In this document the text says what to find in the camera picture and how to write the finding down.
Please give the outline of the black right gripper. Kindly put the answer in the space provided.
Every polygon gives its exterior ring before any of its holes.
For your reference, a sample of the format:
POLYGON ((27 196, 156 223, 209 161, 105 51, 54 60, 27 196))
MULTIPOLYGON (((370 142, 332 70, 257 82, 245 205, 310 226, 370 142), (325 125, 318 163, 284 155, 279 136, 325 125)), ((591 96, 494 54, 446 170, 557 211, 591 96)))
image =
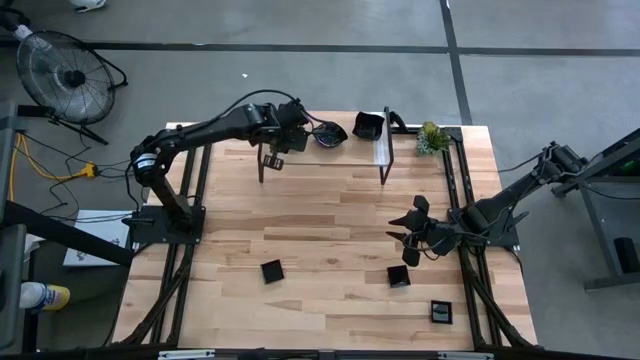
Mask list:
POLYGON ((389 221, 390 225, 404 226, 408 233, 386 231, 386 234, 403 244, 402 260, 410 267, 417 267, 420 256, 432 252, 444 256, 455 246, 453 229, 429 216, 430 204, 422 195, 416 195, 413 209, 404 216, 389 221))

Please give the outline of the black leaf shaped plate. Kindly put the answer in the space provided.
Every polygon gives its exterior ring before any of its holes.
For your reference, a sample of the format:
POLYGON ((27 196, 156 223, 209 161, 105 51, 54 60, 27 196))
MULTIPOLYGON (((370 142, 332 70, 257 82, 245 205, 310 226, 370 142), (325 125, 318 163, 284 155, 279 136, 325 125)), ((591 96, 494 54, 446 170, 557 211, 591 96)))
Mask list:
POLYGON ((335 148, 348 139, 346 131, 335 122, 322 122, 312 130, 315 140, 323 147, 335 148))

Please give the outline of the small black square plate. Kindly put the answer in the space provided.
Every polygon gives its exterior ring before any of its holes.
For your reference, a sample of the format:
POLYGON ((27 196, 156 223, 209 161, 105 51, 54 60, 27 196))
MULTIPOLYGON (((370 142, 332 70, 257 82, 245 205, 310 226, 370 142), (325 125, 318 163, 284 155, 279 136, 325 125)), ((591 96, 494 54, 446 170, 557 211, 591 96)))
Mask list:
POLYGON ((271 284, 284 279, 284 271, 279 259, 260 265, 265 284, 271 284))
POLYGON ((431 301, 431 322, 434 324, 453 324, 452 303, 447 301, 431 301))
POLYGON ((406 265, 388 267, 387 278, 391 288, 400 288, 411 285, 409 271, 406 265))

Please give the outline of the black wavy square plate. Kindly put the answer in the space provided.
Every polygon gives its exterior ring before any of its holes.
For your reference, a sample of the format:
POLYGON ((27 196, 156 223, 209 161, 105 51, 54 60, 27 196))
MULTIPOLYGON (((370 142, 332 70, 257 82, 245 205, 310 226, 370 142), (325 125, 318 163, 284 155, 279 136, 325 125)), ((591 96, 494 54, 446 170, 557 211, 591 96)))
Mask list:
POLYGON ((385 119, 380 115, 359 112, 356 115, 352 134, 365 140, 377 141, 382 135, 385 119))

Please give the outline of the wooden shelf riser black legs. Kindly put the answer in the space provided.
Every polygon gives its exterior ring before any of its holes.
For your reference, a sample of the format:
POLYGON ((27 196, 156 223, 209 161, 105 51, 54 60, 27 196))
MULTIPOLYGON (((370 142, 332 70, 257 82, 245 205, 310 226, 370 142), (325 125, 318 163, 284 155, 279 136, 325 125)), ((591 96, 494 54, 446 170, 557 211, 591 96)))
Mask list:
MULTIPOLYGON (((384 107, 382 112, 365 112, 366 114, 384 117, 381 137, 378 140, 359 139, 349 134, 349 138, 336 148, 324 148, 311 136, 304 152, 289 151, 278 155, 284 165, 327 165, 351 167, 377 167, 380 182, 386 183, 391 167, 394 164, 394 149, 390 120, 390 109, 384 107)), ((344 130, 352 130, 356 123, 357 111, 312 111, 311 115, 337 123, 344 130)), ((271 156, 266 145, 259 145, 257 163, 258 179, 264 182, 265 157, 271 156)))

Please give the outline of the small green potted plant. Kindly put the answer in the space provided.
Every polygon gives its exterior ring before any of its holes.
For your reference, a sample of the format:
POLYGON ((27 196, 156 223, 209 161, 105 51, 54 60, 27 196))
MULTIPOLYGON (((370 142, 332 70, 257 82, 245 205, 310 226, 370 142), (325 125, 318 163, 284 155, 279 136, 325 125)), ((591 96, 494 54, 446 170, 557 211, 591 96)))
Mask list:
POLYGON ((447 151, 450 137, 433 122, 424 122, 416 135, 416 152, 418 156, 433 155, 440 151, 447 151))

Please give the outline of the white cardboard box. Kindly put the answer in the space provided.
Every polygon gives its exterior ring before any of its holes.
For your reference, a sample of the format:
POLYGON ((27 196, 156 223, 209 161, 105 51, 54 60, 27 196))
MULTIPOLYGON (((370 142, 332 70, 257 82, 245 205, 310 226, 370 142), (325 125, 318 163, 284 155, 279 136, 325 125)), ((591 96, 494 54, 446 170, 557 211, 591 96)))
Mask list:
MULTIPOLYGON (((131 211, 80 210, 74 227, 121 248, 127 247, 129 227, 122 220, 130 218, 131 211)), ((65 267, 116 266, 99 257, 68 248, 64 257, 65 267)))

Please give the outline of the black box device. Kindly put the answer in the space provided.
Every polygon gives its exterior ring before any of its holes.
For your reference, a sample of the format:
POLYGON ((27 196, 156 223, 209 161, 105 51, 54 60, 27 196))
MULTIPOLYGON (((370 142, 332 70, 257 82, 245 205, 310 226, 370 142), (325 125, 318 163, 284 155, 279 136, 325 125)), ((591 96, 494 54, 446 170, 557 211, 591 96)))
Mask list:
POLYGON ((614 247, 624 274, 640 272, 640 258, 631 238, 619 237, 614 240, 614 247))

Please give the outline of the black floor fan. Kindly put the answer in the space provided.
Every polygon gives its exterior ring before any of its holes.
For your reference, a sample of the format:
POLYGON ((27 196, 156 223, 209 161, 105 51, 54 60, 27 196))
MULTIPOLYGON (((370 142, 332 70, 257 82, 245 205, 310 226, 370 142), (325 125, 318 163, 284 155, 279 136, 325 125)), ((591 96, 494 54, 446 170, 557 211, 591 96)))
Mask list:
POLYGON ((16 70, 31 105, 17 114, 47 118, 102 145, 108 141, 89 129, 115 105, 116 91, 128 85, 127 75, 76 37, 57 31, 22 36, 16 70))

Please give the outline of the person's shoe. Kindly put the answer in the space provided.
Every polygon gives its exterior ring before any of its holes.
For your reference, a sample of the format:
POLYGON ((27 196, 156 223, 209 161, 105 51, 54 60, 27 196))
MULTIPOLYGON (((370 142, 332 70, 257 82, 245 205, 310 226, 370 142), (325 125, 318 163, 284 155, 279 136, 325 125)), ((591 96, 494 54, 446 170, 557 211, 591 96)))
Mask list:
POLYGON ((22 44, 33 49, 47 51, 52 48, 50 42, 42 38, 38 33, 33 32, 26 25, 18 25, 16 30, 13 32, 13 36, 22 44))
POLYGON ((107 0, 68 0, 68 2, 76 12, 85 13, 103 8, 107 0))

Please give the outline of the black diagonal beam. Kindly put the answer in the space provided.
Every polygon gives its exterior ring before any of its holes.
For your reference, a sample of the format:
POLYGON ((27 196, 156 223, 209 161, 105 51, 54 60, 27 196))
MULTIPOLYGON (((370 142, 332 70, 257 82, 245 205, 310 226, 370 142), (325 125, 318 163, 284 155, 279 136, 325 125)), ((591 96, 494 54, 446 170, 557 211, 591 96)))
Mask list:
POLYGON ((30 234, 121 266, 129 267, 134 258, 134 253, 129 249, 114 245, 12 201, 6 201, 0 209, 2 210, 0 223, 3 225, 25 225, 30 234))

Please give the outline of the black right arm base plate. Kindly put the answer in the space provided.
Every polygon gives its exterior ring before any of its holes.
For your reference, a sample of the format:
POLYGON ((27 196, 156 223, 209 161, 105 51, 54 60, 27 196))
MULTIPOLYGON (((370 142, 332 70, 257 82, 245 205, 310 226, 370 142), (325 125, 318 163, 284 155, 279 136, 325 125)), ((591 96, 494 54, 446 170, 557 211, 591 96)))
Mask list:
POLYGON ((512 207, 504 208, 496 220, 489 221, 486 225, 476 225, 464 218, 462 208, 452 208, 448 210, 448 219, 465 232, 487 238, 489 246, 511 248, 520 245, 516 225, 529 215, 528 211, 518 215, 513 212, 512 207))

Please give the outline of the black aluminium table frame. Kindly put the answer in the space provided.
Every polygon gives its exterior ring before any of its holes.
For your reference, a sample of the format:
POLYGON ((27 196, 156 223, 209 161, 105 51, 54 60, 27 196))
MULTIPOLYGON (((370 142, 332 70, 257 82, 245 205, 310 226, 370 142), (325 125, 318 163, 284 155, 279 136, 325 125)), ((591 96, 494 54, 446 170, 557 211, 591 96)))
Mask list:
POLYGON ((501 188, 489 131, 447 126, 450 149, 418 156, 412 134, 392 131, 394 164, 284 165, 258 179, 258 150, 231 140, 211 152, 204 184, 188 188, 206 221, 186 290, 160 318, 182 348, 469 350, 471 321, 495 336, 484 306, 470 307, 456 252, 422 260, 410 286, 391 288, 387 268, 402 245, 386 234, 416 195, 442 220, 448 210, 501 188), (279 259, 284 279, 260 265, 279 259), (452 303, 453 324, 431 322, 431 301, 452 303))

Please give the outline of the silver metal bracket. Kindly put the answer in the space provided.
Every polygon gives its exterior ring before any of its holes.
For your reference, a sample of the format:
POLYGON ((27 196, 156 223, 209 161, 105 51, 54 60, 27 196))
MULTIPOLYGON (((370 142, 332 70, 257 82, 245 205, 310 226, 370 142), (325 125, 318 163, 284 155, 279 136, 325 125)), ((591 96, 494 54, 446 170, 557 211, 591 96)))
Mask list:
POLYGON ((161 351, 157 360, 207 360, 215 358, 214 349, 181 349, 161 351))
POLYGON ((443 351, 437 353, 438 360, 495 360, 491 353, 443 351))

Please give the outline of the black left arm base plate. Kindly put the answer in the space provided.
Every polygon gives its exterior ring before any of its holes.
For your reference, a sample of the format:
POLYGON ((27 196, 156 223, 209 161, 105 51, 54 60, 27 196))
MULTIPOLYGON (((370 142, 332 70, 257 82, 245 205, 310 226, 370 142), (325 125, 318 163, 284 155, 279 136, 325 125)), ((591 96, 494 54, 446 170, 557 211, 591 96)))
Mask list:
POLYGON ((122 221, 130 229, 133 241, 140 244, 198 244, 202 238, 206 208, 191 207, 187 225, 178 225, 164 207, 145 206, 122 221))

